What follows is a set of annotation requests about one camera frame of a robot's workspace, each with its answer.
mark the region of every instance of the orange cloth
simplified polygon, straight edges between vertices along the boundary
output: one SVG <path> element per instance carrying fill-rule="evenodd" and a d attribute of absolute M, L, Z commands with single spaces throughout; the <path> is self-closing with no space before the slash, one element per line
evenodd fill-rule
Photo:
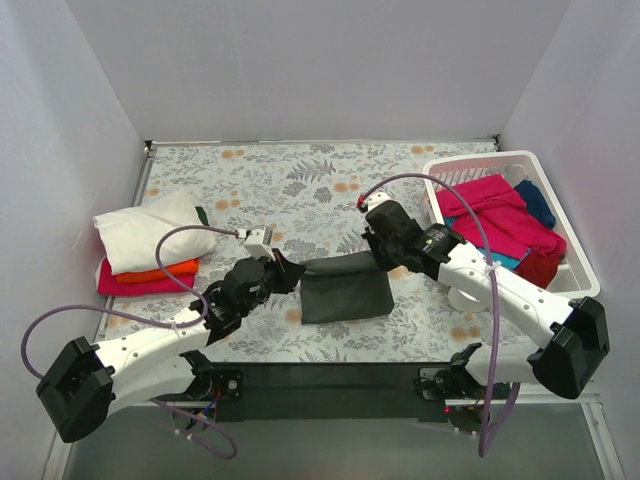
<path fill-rule="evenodd" d="M 187 260 L 186 262 L 176 263 L 167 267 L 169 273 L 173 275 L 186 275 L 188 273 L 198 273 L 200 268 L 200 262 L 197 258 L 193 260 Z M 145 283 L 153 282 L 155 280 L 161 280 L 167 278 L 165 273 L 160 270 L 148 270 L 146 272 L 132 272 L 132 273 L 120 273 L 116 275 L 116 281 L 118 283 Z"/>

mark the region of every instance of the wire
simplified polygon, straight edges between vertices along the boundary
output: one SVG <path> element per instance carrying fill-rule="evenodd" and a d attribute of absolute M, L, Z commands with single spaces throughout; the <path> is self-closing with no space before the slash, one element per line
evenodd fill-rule
<path fill-rule="evenodd" d="M 139 317 L 137 315 L 131 315 L 131 314 L 125 313 L 125 312 L 119 312 L 119 311 L 113 310 L 111 308 L 95 307 L 93 305 L 80 305 L 80 304 L 78 304 L 78 305 L 66 305 L 64 307 L 54 308 L 52 310 L 49 310 L 48 312 L 43 313 L 38 318 L 36 318 L 27 327 L 27 329 L 25 330 L 24 335 L 22 337 L 22 342 L 20 344 L 20 356 L 22 358 L 22 363 L 24 363 L 24 366 L 29 371 L 29 373 L 31 373 L 34 377 L 36 377 L 36 378 L 38 378 L 40 380 L 42 380 L 42 378 L 43 378 L 43 375 L 38 370 L 35 369 L 35 367 L 31 363 L 31 361 L 29 360 L 29 355 L 27 353 L 27 344 L 29 342 L 29 337 L 31 336 L 31 334 L 33 333 L 35 328 L 40 323 L 42 323 L 44 320 L 46 320 L 47 318 L 49 318 L 52 315 L 55 315 L 57 313 L 67 312 L 67 311 L 71 311 L 71 310 L 89 310 L 89 311 L 92 311 L 92 312 L 107 313 L 109 315 L 118 315 L 120 317 L 128 318 L 129 320 L 133 320 L 135 322 L 143 323 L 145 325 L 151 325 L 153 327 L 166 328 L 166 329 L 188 328 L 188 327 L 192 327 L 193 325 L 196 325 L 196 324 L 200 323 L 202 320 L 204 320 L 205 316 L 207 315 L 207 313 L 209 311 L 209 302 L 207 302 L 207 299 L 204 297 L 204 295 L 202 295 L 200 292 L 198 292 L 194 288 L 191 288 L 188 285 L 186 285 L 185 283 L 183 283 L 180 280 L 178 280 L 175 277 L 175 275 L 173 275 L 171 272 L 169 272 L 169 270 L 167 270 L 167 268 L 162 263 L 162 260 L 160 259 L 160 250 L 162 249 L 162 246 L 164 245 L 164 242 L 166 242 L 167 239 L 169 239 L 171 236 L 175 235 L 176 233 L 183 232 L 185 230 L 208 230 L 208 231 L 211 231 L 211 232 L 221 233 L 221 234 L 224 234 L 224 235 L 233 235 L 236 238 L 238 237 L 239 234 L 238 234 L 238 232 L 236 230 L 225 230 L 225 229 L 222 229 L 222 228 L 209 227 L 209 226 L 206 226 L 206 225 L 186 225 L 186 226 L 183 226 L 183 227 L 174 228 L 170 232 L 167 232 L 167 234 L 164 235 L 160 239 L 160 241 L 158 242 L 158 245 L 156 246 L 155 257 L 156 257 L 156 262 L 158 263 L 158 267 L 160 267 L 160 270 L 162 270 L 167 277 L 169 277 L 175 283 L 180 285 L 185 292 L 192 293 L 193 295 L 198 297 L 198 299 L 202 302 L 202 313 L 200 314 L 200 316 L 198 318 L 196 318 L 195 320 L 191 320 L 189 322 L 182 322 L 182 323 L 174 324 L 174 323 L 169 323 L 169 322 L 158 322 L 156 320 L 151 320 L 151 319 L 148 319 L 148 318 Z M 231 445 L 231 453 L 222 452 L 221 450 L 217 449 L 213 445 L 209 444 L 206 440 L 204 440 L 204 439 L 202 439 L 202 438 L 200 438 L 198 436 L 191 435 L 186 430 L 178 430 L 181 434 L 185 435 L 189 440 L 193 440 L 194 442 L 202 445 L 207 450 L 209 450 L 211 453 L 213 453 L 214 455 L 216 455 L 216 456 L 218 456 L 218 457 L 220 457 L 220 458 L 222 458 L 224 460 L 231 460 L 232 458 L 234 458 L 238 454 L 238 446 L 237 446 L 236 441 L 234 440 L 234 438 L 229 433 L 227 433 L 225 430 L 223 430 L 221 427 L 219 427 L 218 425 L 216 425 L 213 422 L 209 421 L 207 418 L 197 417 L 197 416 L 195 416 L 195 415 L 193 415 L 193 414 L 191 414 L 189 412 L 186 412 L 184 410 L 181 410 L 181 409 L 179 409 L 177 407 L 173 407 L 173 406 L 167 405 L 166 403 L 161 402 L 160 400 L 157 400 L 157 399 L 151 399 L 150 401 L 152 403 L 155 403 L 156 405 L 158 405 L 160 408 L 164 408 L 166 410 L 170 410 L 170 411 L 172 411 L 174 413 L 177 413 L 178 415 L 182 415 L 184 417 L 190 418 L 192 421 L 195 420 L 196 422 L 202 423 L 203 425 L 206 425 L 206 426 L 208 426 L 210 428 L 213 428 L 214 430 L 218 431 L 224 438 L 227 439 L 227 441 Z"/>
<path fill-rule="evenodd" d="M 203 438 L 198 437 L 197 435 L 193 435 L 189 433 L 187 430 L 178 429 L 178 432 L 180 434 L 187 437 L 187 439 L 192 440 L 198 443 L 199 445 L 202 445 L 204 448 L 206 448 L 211 453 L 213 453 L 216 457 L 220 457 L 223 460 L 231 460 L 238 454 L 238 444 L 236 443 L 236 440 L 231 436 L 230 433 L 222 429 L 218 424 L 213 423 L 212 421 L 206 418 L 198 417 L 197 415 L 193 415 L 192 413 L 189 413 L 180 408 L 174 407 L 173 405 L 169 405 L 165 402 L 161 402 L 158 399 L 153 398 L 150 401 L 151 403 L 156 404 L 160 408 L 177 413 L 178 415 L 182 415 L 183 417 L 190 418 L 191 420 L 195 420 L 196 422 L 202 423 L 203 425 L 206 425 L 207 427 L 212 428 L 216 430 L 218 433 L 220 433 L 227 440 L 227 442 L 229 442 L 229 445 L 231 446 L 231 452 L 223 452 L 222 450 L 211 445 L 209 442 L 207 442 Z M 175 431 L 170 429 L 169 427 L 163 426 L 163 428 L 165 428 L 165 430 L 168 429 L 169 431 Z"/>
<path fill-rule="evenodd" d="M 204 410 L 202 410 L 202 412 L 200 412 L 200 413 L 202 413 L 204 416 L 206 416 L 206 415 L 207 415 L 207 413 L 209 413 L 209 410 L 211 410 L 211 407 L 213 407 L 214 405 L 215 405 L 214 414 L 216 414 L 216 415 L 217 415 L 217 413 L 218 413 L 218 400 L 220 400 L 220 393 L 221 393 L 221 392 L 220 392 L 220 387 L 218 387 L 218 393 L 217 393 L 217 394 L 215 393 L 215 391 L 214 391 L 214 389 L 213 389 L 213 388 L 211 389 L 211 392 L 212 392 L 212 393 L 213 393 L 213 395 L 214 395 L 213 400 L 211 401 L 211 403 L 210 403 L 209 405 L 207 405 L 207 406 L 205 407 L 205 409 L 204 409 Z"/>
<path fill-rule="evenodd" d="M 130 313 L 119 312 L 119 311 L 113 310 L 111 308 L 96 307 L 94 305 L 77 304 L 77 305 L 65 305 L 64 307 L 57 307 L 57 308 L 54 308 L 52 310 L 49 310 L 48 312 L 43 313 L 38 318 L 36 318 L 33 322 L 31 322 L 31 324 L 25 330 L 24 335 L 22 336 L 22 342 L 20 344 L 20 357 L 22 358 L 22 363 L 24 363 L 24 366 L 29 371 L 29 373 L 31 373 L 34 377 L 36 377 L 36 378 L 38 378 L 40 380 L 42 380 L 42 378 L 43 378 L 43 375 L 38 370 L 35 369 L 35 367 L 31 363 L 31 360 L 29 360 L 29 355 L 27 353 L 27 343 L 29 342 L 29 337 L 31 337 L 31 334 L 33 333 L 35 328 L 40 323 L 42 323 L 44 320 L 46 320 L 47 318 L 49 318 L 52 315 L 55 315 L 57 313 L 68 312 L 68 311 L 71 311 L 71 310 L 89 310 L 89 311 L 92 311 L 92 312 L 100 312 L 100 313 L 107 313 L 109 315 L 117 315 L 119 317 L 128 318 L 129 320 L 133 320 L 134 322 L 143 323 L 145 325 L 151 325 L 151 326 L 157 327 L 157 328 L 167 328 L 167 329 L 171 329 L 171 328 L 189 328 L 189 327 L 192 327 L 194 325 L 197 325 L 202 320 L 204 320 L 205 316 L 207 315 L 208 306 L 209 306 L 209 303 L 207 302 L 207 299 L 204 298 L 204 296 L 200 292 L 195 290 L 194 288 L 191 288 L 188 285 L 186 285 L 185 283 L 183 283 L 180 280 L 178 280 L 175 277 L 175 275 L 173 275 L 169 270 L 167 270 L 167 267 L 164 266 L 164 264 L 162 263 L 162 260 L 160 259 L 160 249 L 162 248 L 162 245 L 164 245 L 164 242 L 166 242 L 167 239 L 169 239 L 171 236 L 175 235 L 176 233 L 183 232 L 185 230 L 209 230 L 211 232 L 221 233 L 221 234 L 224 234 L 224 235 L 233 235 L 235 237 L 238 236 L 238 232 L 236 230 L 225 230 L 225 229 L 222 229 L 222 228 L 209 227 L 209 226 L 206 226 L 206 225 L 187 225 L 187 226 L 184 226 L 184 227 L 174 228 L 173 230 L 168 232 L 166 235 L 164 235 L 160 239 L 160 241 L 158 242 L 158 245 L 156 246 L 156 252 L 155 252 L 156 262 L 158 263 L 158 267 L 160 267 L 160 270 L 162 270 L 167 277 L 169 277 L 175 283 L 180 285 L 184 289 L 185 292 L 192 293 L 193 295 L 198 297 L 198 299 L 202 302 L 202 313 L 200 314 L 200 316 L 198 318 L 196 318 L 195 320 L 191 320 L 189 322 L 183 322 L 183 323 L 174 324 L 174 323 L 170 323 L 170 322 L 159 322 L 157 320 L 151 320 L 149 318 L 139 317 L 137 315 L 132 315 Z"/>
<path fill-rule="evenodd" d="M 482 237 L 482 244 L 485 249 L 487 265 L 489 265 L 489 267 L 493 266 L 493 259 L 492 259 L 491 247 L 489 245 L 489 239 L 487 238 L 487 233 L 482 227 L 482 224 L 480 223 L 478 216 L 473 211 L 473 208 L 471 208 L 471 205 L 469 205 L 467 201 L 464 198 L 462 198 L 462 195 L 456 192 L 452 186 L 443 182 L 439 178 L 433 177 L 431 175 L 427 175 L 425 173 L 400 173 L 398 175 L 392 175 L 375 184 L 360 198 L 367 199 L 371 196 L 373 192 L 375 192 L 377 189 L 379 189 L 383 185 L 386 185 L 387 183 L 392 182 L 394 180 L 399 180 L 401 178 L 422 178 L 425 180 L 430 180 L 442 186 L 449 192 L 451 192 L 453 196 L 456 197 L 456 199 L 458 199 L 458 201 L 469 212 L 469 215 L 471 216 L 473 223 L 475 223 L 476 227 L 478 228 L 478 231 L 480 232 L 480 236 Z M 489 425 L 489 411 L 491 407 L 491 400 L 493 398 L 493 384 L 495 382 L 496 366 L 498 362 L 498 343 L 500 342 L 500 296 L 498 295 L 498 280 L 496 278 L 496 272 L 494 269 L 489 270 L 489 283 L 491 284 L 491 296 L 492 296 L 491 309 L 493 314 L 493 331 L 491 334 L 491 354 L 490 354 L 490 360 L 489 360 L 489 376 L 487 379 L 487 385 L 486 385 L 486 391 L 485 391 L 485 397 L 484 397 L 485 408 L 483 408 L 482 410 L 482 423 L 480 426 L 480 445 L 478 447 L 478 453 L 480 457 L 485 456 L 485 454 L 489 450 L 489 447 L 491 446 L 493 439 L 495 438 L 496 433 L 498 432 L 498 429 L 504 423 L 507 417 L 511 414 L 511 411 L 513 410 L 513 405 L 515 404 L 516 399 L 518 398 L 518 392 L 520 391 L 520 384 L 514 383 L 513 386 L 511 387 L 511 391 L 509 392 L 509 397 L 507 398 L 507 402 L 505 403 L 505 408 L 500 413 L 500 416 L 498 417 L 496 422 L 493 425 Z"/>
<path fill-rule="evenodd" d="M 480 403 L 480 400 L 482 400 L 482 392 L 478 393 L 478 398 L 476 398 L 475 403 L 472 403 L 471 405 L 462 405 L 462 408 L 474 408 L 477 407 L 478 404 Z"/>

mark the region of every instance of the folded white cloth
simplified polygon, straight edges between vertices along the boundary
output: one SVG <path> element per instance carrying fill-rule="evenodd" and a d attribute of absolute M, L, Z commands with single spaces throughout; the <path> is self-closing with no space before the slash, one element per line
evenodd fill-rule
<path fill-rule="evenodd" d="M 156 245 L 167 232 L 184 225 L 202 225 L 185 189 L 139 207 L 98 215 L 93 217 L 93 224 L 100 232 L 114 275 L 158 268 Z M 163 244 L 160 259 L 165 265 L 173 265 L 201 257 L 213 250 L 215 237 L 205 230 L 176 233 Z"/>

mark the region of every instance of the table surface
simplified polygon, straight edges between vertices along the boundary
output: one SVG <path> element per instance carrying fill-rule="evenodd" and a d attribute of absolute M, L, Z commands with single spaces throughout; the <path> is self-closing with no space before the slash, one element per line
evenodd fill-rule
<path fill-rule="evenodd" d="M 421 172 L 426 162 L 439 157 L 491 151 L 492 142 L 161 147 L 142 203 L 186 188 L 207 211 L 211 225 L 271 225 L 272 246 L 294 262 L 338 256 L 367 249 L 360 238 L 364 218 L 355 202 L 373 184 L 391 174 Z M 420 180 L 396 181 L 386 191 L 427 224 Z M 215 251 L 200 262 L 199 290 L 247 256 L 236 239 L 218 240 Z M 395 309 L 386 317 L 301 325 L 299 293 L 273 295 L 238 331 L 203 352 L 218 362 L 422 362 L 448 361 L 471 342 L 490 344 L 488 312 L 452 309 L 445 287 L 404 267 L 389 277 Z M 118 297 L 113 307 L 162 320 L 192 300 L 189 294 Z M 99 335 L 111 339 L 142 328 L 111 316 Z M 501 344 L 524 338 L 514 325 L 501 322 Z"/>

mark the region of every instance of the robotic arm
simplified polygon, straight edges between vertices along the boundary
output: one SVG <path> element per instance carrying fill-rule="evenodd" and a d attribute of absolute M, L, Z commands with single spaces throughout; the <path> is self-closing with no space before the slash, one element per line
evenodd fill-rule
<path fill-rule="evenodd" d="M 305 270 L 272 250 L 270 238 L 269 227 L 247 233 L 245 248 L 252 257 L 236 262 L 223 280 L 207 288 L 203 322 L 147 328 L 93 345 L 84 337 L 69 342 L 36 388 L 62 440 L 79 440 L 109 415 L 150 398 L 184 393 L 199 399 L 214 383 L 226 386 L 198 350 L 240 328 L 242 319 L 271 294 L 292 292 Z M 197 300 L 169 321 L 179 325 L 195 320 L 202 309 Z"/>
<path fill-rule="evenodd" d="M 491 304 L 488 265 L 482 254 L 444 225 L 422 229 L 402 206 L 384 193 L 366 199 L 368 241 L 378 266 L 399 265 L 456 287 Z M 36 392 L 65 442 L 79 440 L 116 411 L 161 395 L 206 398 L 212 385 L 219 395 L 233 392 L 236 378 L 214 368 L 198 350 L 241 326 L 271 294 L 293 291 L 304 267 L 271 249 L 270 229 L 242 232 L 251 258 L 238 261 L 222 281 L 204 292 L 205 320 L 188 328 L 147 328 L 119 339 L 68 343 L 44 375 Z M 537 288 L 504 269 L 496 269 L 501 311 L 529 341 L 499 350 L 496 383 L 540 383 L 565 398 L 577 398 L 609 351 L 602 305 L 591 298 L 574 302 Z M 197 319 L 200 300 L 175 315 L 178 325 Z M 475 398 L 486 386 L 489 349 L 479 343 L 454 355 L 435 377 L 440 398 Z"/>
<path fill-rule="evenodd" d="M 384 193 L 366 199 L 360 210 L 367 212 L 363 237 L 380 268 L 404 265 L 491 305 L 491 267 L 461 235 L 439 224 L 423 230 Z M 500 347 L 496 383 L 540 383 L 556 395 L 577 398 L 609 352 L 602 305 L 589 297 L 575 302 L 554 295 L 502 267 L 496 278 L 501 312 L 530 339 Z M 454 356 L 451 375 L 440 377 L 440 388 L 468 394 L 473 386 L 486 385 L 488 370 L 488 349 L 469 345 Z"/>

